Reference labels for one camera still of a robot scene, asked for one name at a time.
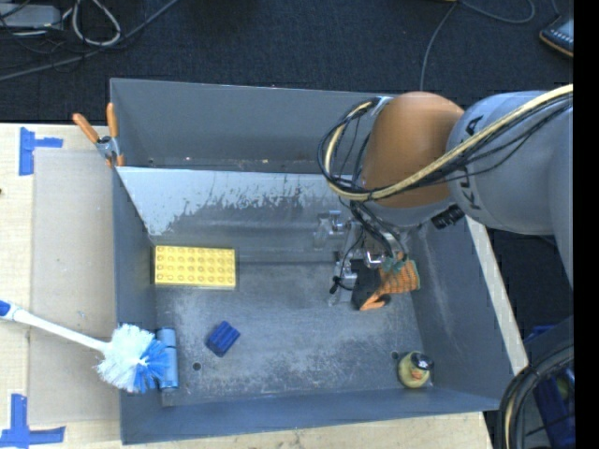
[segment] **white brush bristles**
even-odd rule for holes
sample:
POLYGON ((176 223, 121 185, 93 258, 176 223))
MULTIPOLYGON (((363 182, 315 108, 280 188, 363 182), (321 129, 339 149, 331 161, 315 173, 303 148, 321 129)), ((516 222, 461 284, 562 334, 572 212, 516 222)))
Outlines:
POLYGON ((153 338, 153 333, 137 326, 122 325, 115 329, 103 351, 104 360, 96 367, 100 377, 119 389, 135 392, 138 364, 145 364, 140 357, 153 338))

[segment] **gray metal tray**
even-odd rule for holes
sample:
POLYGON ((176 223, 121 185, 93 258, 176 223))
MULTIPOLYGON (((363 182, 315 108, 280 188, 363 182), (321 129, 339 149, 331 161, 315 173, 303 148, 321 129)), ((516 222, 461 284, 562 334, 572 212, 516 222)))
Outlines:
POLYGON ((175 329, 180 385, 121 395, 123 443, 499 407, 521 341, 474 222, 412 230, 419 290, 373 311, 329 304, 343 241, 316 245, 314 235, 323 213, 348 214, 316 147, 372 96, 111 82, 127 159, 113 174, 117 319, 175 329), (157 244, 235 249, 237 286, 154 285, 157 244), (222 321, 241 335, 218 357, 206 339, 222 321), (435 361, 433 384, 418 390, 397 378, 397 357, 411 350, 435 361))

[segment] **white brush handle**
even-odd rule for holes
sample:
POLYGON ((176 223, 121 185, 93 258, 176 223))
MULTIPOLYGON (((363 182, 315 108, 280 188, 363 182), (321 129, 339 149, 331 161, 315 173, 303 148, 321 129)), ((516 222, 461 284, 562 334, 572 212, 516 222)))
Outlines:
POLYGON ((78 342, 83 346, 95 349, 101 353, 104 353, 109 345, 107 342, 104 342, 102 340, 90 338, 89 336, 85 336, 84 334, 78 333, 77 331, 73 331, 63 326, 58 326, 55 323, 51 323, 50 321, 46 321, 45 319, 34 316, 31 312, 26 311, 23 308, 14 304, 10 305, 10 310, 8 310, 7 314, 0 317, 2 317, 3 319, 8 319, 9 321, 16 321, 17 323, 22 323, 24 325, 44 329, 45 331, 48 331, 52 334, 61 336, 74 342, 78 342))

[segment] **small yellow toy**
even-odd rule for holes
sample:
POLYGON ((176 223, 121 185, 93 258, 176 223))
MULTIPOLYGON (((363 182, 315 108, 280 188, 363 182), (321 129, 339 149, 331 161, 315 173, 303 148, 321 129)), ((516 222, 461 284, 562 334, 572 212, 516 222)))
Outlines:
POLYGON ((424 385, 431 377, 432 360, 418 351, 412 351, 398 364, 398 376, 406 387, 416 388, 424 385))
POLYGON ((158 245, 154 283, 233 289, 237 284, 235 250, 158 245))

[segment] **bin floor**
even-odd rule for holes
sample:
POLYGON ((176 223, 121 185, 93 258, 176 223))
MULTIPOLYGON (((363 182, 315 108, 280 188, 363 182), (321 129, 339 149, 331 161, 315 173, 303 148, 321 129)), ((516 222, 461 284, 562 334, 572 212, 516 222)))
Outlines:
POLYGON ((177 336, 180 387, 169 405, 401 387, 397 356, 421 348, 411 295, 371 311, 330 306, 333 270, 247 264, 234 291, 156 287, 158 324, 177 336), (219 357, 206 341, 223 321, 241 335, 219 357))

